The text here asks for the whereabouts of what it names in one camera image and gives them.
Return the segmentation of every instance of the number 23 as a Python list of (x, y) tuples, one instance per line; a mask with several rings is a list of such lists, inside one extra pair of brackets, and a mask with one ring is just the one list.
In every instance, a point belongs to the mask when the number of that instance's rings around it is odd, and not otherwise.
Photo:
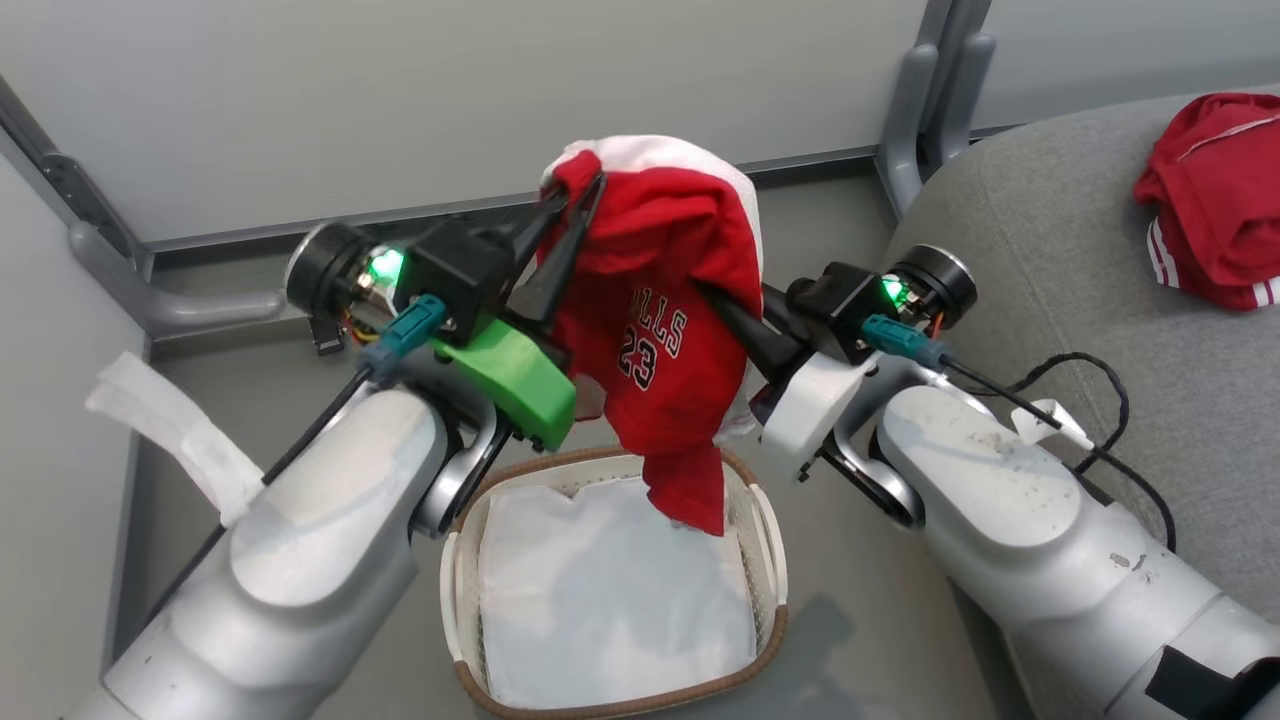
[(631, 375), (640, 389), (649, 389), (657, 364), (658, 348), (648, 338), (637, 337), (635, 328), (628, 325), (622, 351), (618, 352), (618, 369), (622, 370), (623, 375)]

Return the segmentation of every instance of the white cloth in basket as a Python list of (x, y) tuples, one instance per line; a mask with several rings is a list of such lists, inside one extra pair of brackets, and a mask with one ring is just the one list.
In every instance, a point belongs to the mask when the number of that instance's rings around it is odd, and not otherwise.
[(575, 498), (497, 491), (480, 543), (489, 692), (522, 708), (621, 702), (755, 660), (737, 534), (677, 527), (639, 478)]

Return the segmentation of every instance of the robotic arm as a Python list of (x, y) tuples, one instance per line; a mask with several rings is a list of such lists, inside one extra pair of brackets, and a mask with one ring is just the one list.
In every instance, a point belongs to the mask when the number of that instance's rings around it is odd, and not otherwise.
[[(289, 299), (371, 341), (357, 377), (369, 382), (206, 543), (69, 719), (310, 717), (416, 575), (413, 532), (447, 530), (508, 438), (563, 439), (572, 388), (549, 324), (600, 191), (603, 178), (572, 208), (552, 195), (512, 237), (458, 223), (390, 242), (346, 225), (308, 234)], [(513, 291), (561, 222), (561, 241)], [(786, 293), (765, 288), (781, 332), (705, 296), (768, 380), (753, 410), (776, 473), (803, 482), (815, 459), (831, 462), (924, 533), (956, 583), (1100, 711), (1280, 717), (1280, 630), (945, 373), (868, 342), (873, 316), (960, 320), (977, 293), (956, 259), (916, 247), (886, 275), (833, 263)], [(411, 352), (428, 342), (434, 352)], [(852, 434), (881, 411), (873, 452), (859, 452)]]

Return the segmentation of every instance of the gray metal bracket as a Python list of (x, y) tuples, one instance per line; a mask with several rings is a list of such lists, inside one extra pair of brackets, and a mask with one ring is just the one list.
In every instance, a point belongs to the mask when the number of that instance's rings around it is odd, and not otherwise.
[(67, 208), (79, 218), (68, 225), (68, 241), (76, 259), (152, 338), (268, 320), (284, 311), (284, 295), (279, 291), (192, 297), (148, 283), (145, 273), (151, 251), (129, 231), (79, 163), (59, 152), (3, 77), (0, 131), (40, 168)]
[(923, 187), (920, 150), (938, 167), (969, 146), (973, 111), (996, 51), (995, 36), (980, 32), (989, 8), (991, 0), (931, 0), (916, 45), (902, 59), (876, 152), (899, 218)]

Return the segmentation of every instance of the glowing green led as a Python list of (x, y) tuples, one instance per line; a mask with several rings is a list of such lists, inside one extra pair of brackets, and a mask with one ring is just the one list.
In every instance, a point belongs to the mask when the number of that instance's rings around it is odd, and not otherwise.
[(387, 250), (369, 263), (369, 274), (379, 284), (396, 284), (403, 265), (404, 255), (399, 250)]
[(904, 284), (902, 281), (890, 275), (881, 282), (884, 284), (884, 293), (888, 295), (888, 299), (893, 301), (895, 307), (901, 307), (902, 305), (906, 304), (906, 295), (909, 291), (906, 290), (906, 284)]

